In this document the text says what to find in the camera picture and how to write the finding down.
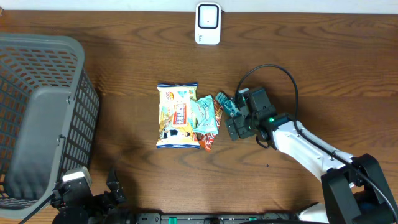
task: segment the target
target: chip bag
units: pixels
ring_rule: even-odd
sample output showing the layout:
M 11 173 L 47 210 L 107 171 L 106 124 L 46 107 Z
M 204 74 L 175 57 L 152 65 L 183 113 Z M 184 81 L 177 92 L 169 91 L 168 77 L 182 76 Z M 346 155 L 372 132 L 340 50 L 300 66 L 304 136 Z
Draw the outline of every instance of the chip bag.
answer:
M 223 115 L 223 107 L 216 101 L 213 100 L 214 110 L 216 114 L 217 120 L 217 130 L 220 128 L 221 116 Z M 216 134 L 202 134 L 199 140 L 199 144 L 201 147 L 204 147 L 206 151 L 210 151 L 213 146 L 214 139 L 216 138 Z
M 209 95 L 196 102 L 191 100 L 191 105 L 198 120 L 197 128 L 193 131 L 202 134 L 218 134 L 213 98 Z
M 159 140 L 157 148 L 194 147 L 199 149 L 197 135 L 193 132 L 197 119 L 192 112 L 190 100 L 196 100 L 197 83 L 184 85 L 158 84 Z

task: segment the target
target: wood grain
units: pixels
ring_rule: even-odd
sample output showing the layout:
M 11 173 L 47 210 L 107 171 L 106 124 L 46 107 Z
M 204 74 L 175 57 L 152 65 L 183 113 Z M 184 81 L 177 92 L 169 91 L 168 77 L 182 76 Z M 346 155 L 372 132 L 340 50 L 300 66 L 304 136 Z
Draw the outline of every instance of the wood grain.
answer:
M 322 202 L 319 181 L 300 164 L 253 138 L 231 142 L 223 125 L 210 153 L 155 148 L 156 84 L 198 82 L 199 97 L 232 94 L 246 71 L 276 63 L 297 81 L 304 125 L 346 152 L 376 157 L 398 198 L 397 16 L 224 13 L 217 46 L 195 43 L 194 19 L 176 12 L 0 17 L 1 32 L 67 35 L 83 45 L 101 94 L 90 167 L 94 194 L 107 190 L 106 176 L 116 166 L 134 211 L 251 213 Z M 292 113 L 293 87 L 283 74 L 260 70 L 243 87 L 255 86 L 267 88 L 279 111 Z M 46 208 L 31 223 L 51 223 L 56 214 Z

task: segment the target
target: gray plastic basket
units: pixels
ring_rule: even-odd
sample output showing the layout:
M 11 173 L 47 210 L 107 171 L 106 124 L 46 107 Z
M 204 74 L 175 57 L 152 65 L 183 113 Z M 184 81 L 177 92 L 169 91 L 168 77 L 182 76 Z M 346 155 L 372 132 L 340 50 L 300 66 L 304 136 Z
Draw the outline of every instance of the gray plastic basket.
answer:
M 88 166 L 100 102 L 84 60 L 69 37 L 0 34 L 0 217 L 26 217 Z

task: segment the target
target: black cable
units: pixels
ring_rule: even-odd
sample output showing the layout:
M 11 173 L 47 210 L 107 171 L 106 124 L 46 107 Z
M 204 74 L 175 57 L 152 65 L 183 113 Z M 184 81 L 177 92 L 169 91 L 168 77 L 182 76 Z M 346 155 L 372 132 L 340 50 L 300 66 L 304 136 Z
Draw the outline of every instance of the black cable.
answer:
M 263 143 L 260 142 L 259 137 L 256 136 L 256 142 L 259 146 L 263 147 L 264 149 L 268 149 L 269 145 L 264 145 Z
M 48 198 L 46 198 L 35 210 L 33 210 L 28 216 L 26 216 L 19 224 L 25 223 L 28 219 L 32 218 L 42 207 L 44 207 L 51 199 L 54 198 L 54 194 L 51 194 Z
M 250 72 L 247 72 L 247 74 L 245 74 L 245 76 L 242 77 L 241 81 L 238 84 L 238 87 L 237 87 L 236 92 L 235 92 L 235 101 L 237 100 L 239 89 L 240 89 L 243 81 L 250 74 L 252 74 L 254 71 L 256 71 L 257 69 L 260 69 L 260 68 L 264 68 L 264 67 L 274 67 L 274 68 L 278 68 L 279 70 L 282 70 L 283 72 L 286 73 L 287 76 L 289 76 L 290 80 L 293 83 L 294 92 L 295 92 L 295 109 L 294 109 L 293 124 L 294 124 L 294 128 L 297 130 L 297 134 L 301 135 L 309 143 L 311 143 L 315 147 L 321 149 L 323 152 L 325 152 L 326 154 L 328 154 L 332 158 L 337 159 L 338 161 L 340 161 L 341 163 L 346 165 L 348 168 L 352 169 L 356 174 L 358 174 L 360 176 L 360 178 L 362 178 L 365 182 L 367 182 L 370 186 L 372 186 L 377 192 L 379 192 L 380 196 L 384 199 L 384 201 L 387 203 L 387 206 L 389 207 L 390 211 L 392 212 L 392 215 L 394 216 L 395 221 L 398 222 L 398 214 L 394 210 L 394 207 L 392 206 L 392 203 L 388 200 L 386 195 L 384 195 L 384 193 L 381 191 L 379 186 L 372 179 L 370 179 L 369 177 L 364 175 L 361 171 L 359 171 L 357 168 L 355 168 L 349 162 L 347 162 L 344 159 L 342 159 L 340 156 L 337 156 L 334 152 L 330 152 L 329 150 L 325 149 L 323 146 L 321 146 L 321 145 L 317 144 L 316 142 L 312 141 L 310 138 L 308 138 L 306 135 L 304 135 L 302 133 L 302 129 L 299 129 L 299 127 L 297 126 L 297 114 L 299 112 L 299 89 L 297 88 L 297 84 L 296 84 L 295 80 L 293 79 L 293 76 L 286 69 L 284 69 L 284 68 L 282 68 L 281 66 L 278 66 L 278 65 L 265 64 L 265 65 L 259 65 L 256 68 L 252 69 Z
M 301 220 L 253 220 L 241 224 L 324 224 L 324 223 L 301 221 Z

